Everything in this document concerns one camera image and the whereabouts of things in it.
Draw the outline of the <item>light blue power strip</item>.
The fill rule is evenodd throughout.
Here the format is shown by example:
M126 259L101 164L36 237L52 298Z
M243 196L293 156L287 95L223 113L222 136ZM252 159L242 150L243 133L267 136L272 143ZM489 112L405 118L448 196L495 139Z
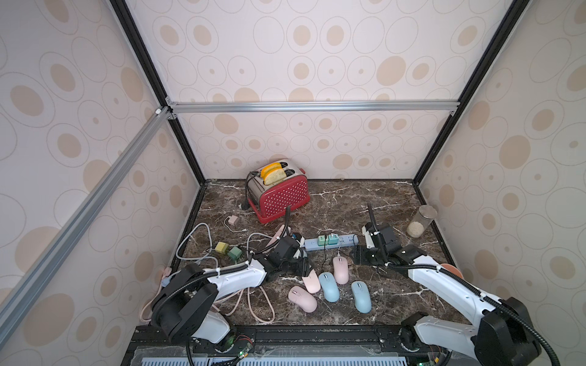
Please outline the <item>light blue power strip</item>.
M341 249L346 247L354 247L360 243L357 235L342 235L335 233L328 235L321 235L315 239L306 239L304 246L308 252L327 250L327 249Z

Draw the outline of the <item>green charger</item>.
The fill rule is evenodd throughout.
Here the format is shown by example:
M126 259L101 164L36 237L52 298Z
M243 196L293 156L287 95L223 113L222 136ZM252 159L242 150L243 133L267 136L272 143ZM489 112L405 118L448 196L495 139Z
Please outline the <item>green charger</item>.
M328 244L328 237L325 235L321 235L317 238L317 243L319 246L326 246Z
M234 262L238 262L241 259L242 255L243 251L238 246L232 247L227 253L227 256Z

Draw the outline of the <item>yellow charger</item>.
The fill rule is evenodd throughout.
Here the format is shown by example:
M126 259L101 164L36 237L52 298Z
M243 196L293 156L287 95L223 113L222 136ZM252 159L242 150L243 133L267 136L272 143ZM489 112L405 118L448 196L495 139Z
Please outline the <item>yellow charger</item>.
M215 252L221 254L221 255L226 255L228 250L229 250L230 246L225 243L225 242L218 242L216 247L215 247Z

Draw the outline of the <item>pink power strip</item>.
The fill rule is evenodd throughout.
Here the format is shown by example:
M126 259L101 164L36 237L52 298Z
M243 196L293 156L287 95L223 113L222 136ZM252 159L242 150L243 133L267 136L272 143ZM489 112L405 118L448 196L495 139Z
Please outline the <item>pink power strip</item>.
M289 227L283 224L279 229L276 231L275 235L270 239L269 243L267 244L266 248L264 249L264 253L268 253L273 250L276 245L279 243L280 239L284 238L288 234Z

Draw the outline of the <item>teal charger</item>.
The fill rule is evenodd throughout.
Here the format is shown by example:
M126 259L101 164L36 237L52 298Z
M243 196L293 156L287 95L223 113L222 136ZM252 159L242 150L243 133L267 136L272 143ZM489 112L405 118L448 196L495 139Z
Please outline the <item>teal charger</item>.
M327 237L329 246L335 246L339 243L339 236L337 234L331 233Z

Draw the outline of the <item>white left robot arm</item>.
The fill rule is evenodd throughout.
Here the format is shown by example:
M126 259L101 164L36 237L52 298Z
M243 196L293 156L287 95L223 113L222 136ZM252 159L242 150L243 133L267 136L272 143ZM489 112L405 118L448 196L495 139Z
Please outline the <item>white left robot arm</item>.
M203 339L230 348L236 338L234 327L212 310L214 302L282 276L305 277L310 271L305 239L299 233L280 237L241 264L216 269L187 265L155 297L150 324L173 345Z

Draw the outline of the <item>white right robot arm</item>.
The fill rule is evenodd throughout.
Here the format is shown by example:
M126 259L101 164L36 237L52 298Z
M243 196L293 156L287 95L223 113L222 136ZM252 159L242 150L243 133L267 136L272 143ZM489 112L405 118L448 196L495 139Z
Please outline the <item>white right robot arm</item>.
M482 365L529 365L546 353L552 365L560 363L553 347L534 329L526 306L516 298L482 291L422 249L402 246L388 225L370 221L363 227L363 236L366 243L357 246L356 263L396 271L433 291L468 321L455 323L416 312L401 323L398 333L406 351L438 346Z

